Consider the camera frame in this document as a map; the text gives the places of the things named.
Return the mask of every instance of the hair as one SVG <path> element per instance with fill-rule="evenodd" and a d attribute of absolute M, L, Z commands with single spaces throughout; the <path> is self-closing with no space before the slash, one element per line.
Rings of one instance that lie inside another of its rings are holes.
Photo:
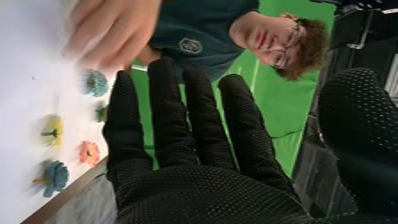
<path fill-rule="evenodd" d="M 296 81 L 305 72 L 312 72 L 321 68 L 328 48 L 325 23 L 319 20 L 309 19 L 298 19 L 296 22 L 305 28 L 305 36 L 298 40 L 298 59 L 289 69 L 275 68 L 277 74 L 289 81 Z"/>

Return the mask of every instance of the glasses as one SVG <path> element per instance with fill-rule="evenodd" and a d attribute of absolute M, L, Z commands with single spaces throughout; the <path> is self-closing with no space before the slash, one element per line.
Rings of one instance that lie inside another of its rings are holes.
<path fill-rule="evenodd" d="M 275 64 L 273 64 L 273 69 L 280 69 L 282 68 L 282 65 L 286 64 L 286 58 L 287 58 L 287 49 L 296 45 L 296 42 L 298 42 L 298 38 L 300 38 L 300 27 L 302 27 L 302 24 L 300 24 L 300 21 L 295 21 L 295 24 L 296 26 L 291 27 L 291 34 L 289 34 L 289 37 L 287 37 L 287 44 L 284 46 L 284 51 L 280 51 L 280 55 L 277 56 L 277 59 L 275 59 Z"/>

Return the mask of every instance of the green shirt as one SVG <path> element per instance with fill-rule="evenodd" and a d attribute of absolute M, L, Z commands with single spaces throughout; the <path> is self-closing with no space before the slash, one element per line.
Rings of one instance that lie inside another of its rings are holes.
<path fill-rule="evenodd" d="M 179 73 L 181 68 L 195 67 L 211 80 L 222 76 L 243 52 L 229 27 L 257 5 L 257 0 L 172 0 L 161 4 L 149 45 L 175 60 Z"/>

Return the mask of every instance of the black textured fabric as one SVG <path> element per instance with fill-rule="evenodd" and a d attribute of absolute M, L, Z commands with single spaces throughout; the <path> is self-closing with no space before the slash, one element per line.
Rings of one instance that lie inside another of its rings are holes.
<path fill-rule="evenodd" d="M 143 153 L 131 79 L 122 72 L 117 74 L 103 130 L 117 223 L 398 223 L 376 214 L 346 214 L 319 220 L 309 217 L 275 161 L 250 91 L 234 75 L 222 79 L 220 90 L 236 168 L 207 78 L 199 71 L 184 74 L 190 132 L 170 64 L 168 59 L 159 59 L 149 66 L 154 150 L 161 164 L 156 171 Z"/>
<path fill-rule="evenodd" d="M 325 85 L 319 126 L 358 209 L 398 217 L 398 109 L 369 69 L 344 71 Z"/>

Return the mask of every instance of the shirt logo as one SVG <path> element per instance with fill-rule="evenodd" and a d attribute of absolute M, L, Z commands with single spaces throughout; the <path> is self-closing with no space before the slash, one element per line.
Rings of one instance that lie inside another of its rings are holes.
<path fill-rule="evenodd" d="M 197 40 L 183 38 L 179 41 L 179 49 L 191 54 L 199 54 L 202 51 L 202 44 Z"/>

